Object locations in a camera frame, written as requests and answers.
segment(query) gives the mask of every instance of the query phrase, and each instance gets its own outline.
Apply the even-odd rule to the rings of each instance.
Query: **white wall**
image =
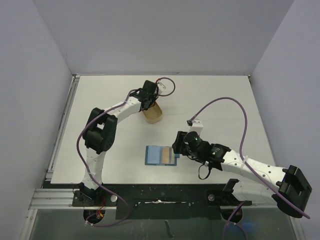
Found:
[[[293,0],[34,0],[74,74],[251,74]]]
[[[302,220],[320,236],[320,2],[295,0],[252,75],[252,88],[276,162],[302,169],[313,192]]]
[[[0,2],[0,238],[19,238],[48,167],[70,71],[32,0]]]

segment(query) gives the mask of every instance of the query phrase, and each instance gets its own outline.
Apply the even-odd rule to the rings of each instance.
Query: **white table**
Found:
[[[159,76],[90,76],[80,77],[70,106],[70,114],[61,144],[54,160],[51,183],[80,183],[85,167],[76,151],[76,140],[85,127],[91,110],[104,109],[122,101],[129,90],[142,87],[145,80],[155,81]],[[200,163],[181,156],[177,166],[145,165],[147,145],[171,146],[178,131],[188,131],[186,120],[201,107],[219,97],[233,97],[240,101],[248,117],[248,130],[243,154],[260,162],[274,165],[274,159],[262,124],[259,111],[247,76],[164,76],[176,83],[176,91],[168,97],[160,97],[157,103],[163,111],[163,119],[148,124],[142,113],[131,115],[118,124],[115,142],[106,153],[102,171],[105,184],[223,184],[230,178],[245,180],[233,173],[216,169],[206,180],[198,179]],[[172,84],[164,80],[166,92]],[[221,100],[204,110],[198,117],[204,129],[201,138],[219,143],[239,152],[244,129],[244,116],[238,105]],[[86,155],[83,139],[80,150]],[[201,175],[208,169],[202,167]]]

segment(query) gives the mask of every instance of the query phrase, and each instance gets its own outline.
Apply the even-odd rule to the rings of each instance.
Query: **purple cable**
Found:
[[[81,154],[81,152],[80,152],[80,148],[79,148],[80,139],[81,139],[81,137],[83,136],[83,134],[85,133],[85,131],[86,131],[97,119],[101,118],[103,115],[107,114],[108,112],[110,112],[110,111],[112,111],[112,110],[115,110],[115,109],[117,109],[117,108],[120,108],[120,107],[122,107],[123,105],[125,105],[126,102],[128,101],[128,98],[129,98],[130,94],[131,94],[132,92],[134,92],[134,91],[136,91],[136,90],[134,89],[134,90],[130,90],[130,91],[129,91],[129,93],[128,93],[128,95],[126,96],[126,98],[125,98],[125,100],[123,101],[123,103],[121,103],[121,104],[119,104],[119,105],[117,105],[117,106],[113,106],[113,107],[109,108],[108,110],[106,110],[106,111],[104,111],[103,113],[101,113],[101,114],[99,114],[98,116],[96,116],[92,121],[90,121],[90,122],[85,126],[85,128],[82,130],[82,132],[80,133],[79,137],[78,137],[77,140],[76,140],[76,151],[78,152],[78,154],[79,154],[79,156],[80,156],[80,158],[81,158],[81,160],[82,160],[82,162],[83,162],[83,164],[84,164],[84,166],[85,166],[85,168],[86,168],[86,170],[87,170],[90,178],[92,179],[92,181],[93,181],[94,183],[96,183],[96,184],[97,184],[100,188],[102,188],[103,190],[107,191],[108,193],[110,193],[110,194],[112,194],[112,195],[117,196],[117,197],[125,204],[125,206],[128,208],[128,213],[127,213],[127,215],[126,215],[124,218],[122,218],[122,219],[120,219],[120,220],[118,220],[118,221],[112,222],[112,223],[108,223],[108,224],[102,224],[102,225],[93,224],[93,226],[95,226],[95,227],[110,227],[110,226],[114,226],[114,225],[116,225],[116,224],[119,224],[119,223],[123,222],[124,220],[126,220],[126,219],[129,217],[129,215],[130,215],[130,213],[131,213],[131,210],[130,210],[130,206],[129,206],[129,204],[127,203],[126,200],[124,200],[121,196],[119,196],[119,195],[116,194],[115,192],[113,192],[113,191],[109,190],[108,188],[104,187],[102,184],[100,184],[100,183],[92,176],[92,174],[91,174],[91,172],[90,172],[90,169],[89,169],[89,166],[88,166],[88,164],[86,163],[86,160],[84,159],[84,157],[82,156],[82,154]]]
[[[191,119],[190,121],[193,121],[206,107],[208,107],[210,104],[213,104],[214,102],[217,102],[219,100],[231,100],[234,101],[235,103],[237,103],[239,105],[239,107],[241,108],[243,115],[244,115],[244,130],[243,130],[243,135],[241,138],[241,142],[240,142],[240,147],[239,147],[239,153],[240,153],[240,158],[242,159],[242,161],[245,160],[243,154],[242,154],[242,148],[244,145],[244,141],[245,141],[245,137],[246,137],[246,133],[247,133],[247,127],[248,127],[248,118],[247,118],[247,113],[244,109],[244,107],[242,106],[242,104],[237,101],[236,99],[232,98],[232,97],[228,97],[228,96],[224,96],[224,97],[219,97],[215,100],[210,101],[209,103],[207,103],[203,108],[200,109],[200,111],[198,111]],[[294,210],[296,210],[298,213],[300,213],[301,215],[303,215],[304,217],[306,217],[307,219],[310,219],[310,216],[308,214],[306,214],[304,211],[302,211],[300,208],[296,207],[294,204],[292,204],[288,199],[286,199],[284,196],[282,196],[278,190],[272,186],[272,184],[270,184],[268,181],[266,181],[262,176],[260,176],[250,165],[248,162],[244,163],[251,172],[253,172],[253,174],[261,180],[261,182],[263,182],[269,189],[271,189],[279,198],[281,198],[286,204],[288,204],[291,208],[293,208]]]
[[[241,208],[241,206],[245,203],[246,201],[241,202],[231,213],[231,215],[229,216],[228,220],[225,222],[224,227],[223,227],[223,232],[222,232],[222,240],[225,239],[225,232],[227,229],[227,226],[229,223],[233,223],[230,220],[232,219],[232,217],[236,214],[236,212]],[[248,240],[248,235],[246,233],[246,231],[244,230],[244,228],[242,226],[240,226],[239,224],[236,224],[244,233],[245,235],[245,239]]]
[[[155,82],[157,83],[157,82],[161,81],[162,79],[167,79],[167,80],[171,81],[172,84],[173,84],[173,90],[172,90],[172,92],[170,92],[170,93],[168,93],[168,94],[164,94],[164,95],[159,94],[158,96],[160,96],[160,97],[170,96],[170,95],[173,94],[174,91],[176,90],[176,84],[175,84],[175,82],[174,82],[171,78],[168,78],[168,77],[160,77],[160,78],[158,78]]]

